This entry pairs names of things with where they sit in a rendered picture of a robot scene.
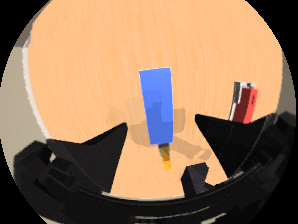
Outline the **red tapered block with rectangular slots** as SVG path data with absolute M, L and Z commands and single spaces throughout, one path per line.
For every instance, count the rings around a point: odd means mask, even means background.
M 253 119 L 255 101 L 257 101 L 258 91 L 254 88 L 241 87 L 241 104 L 235 105 L 233 121 L 237 123 L 249 123 Z

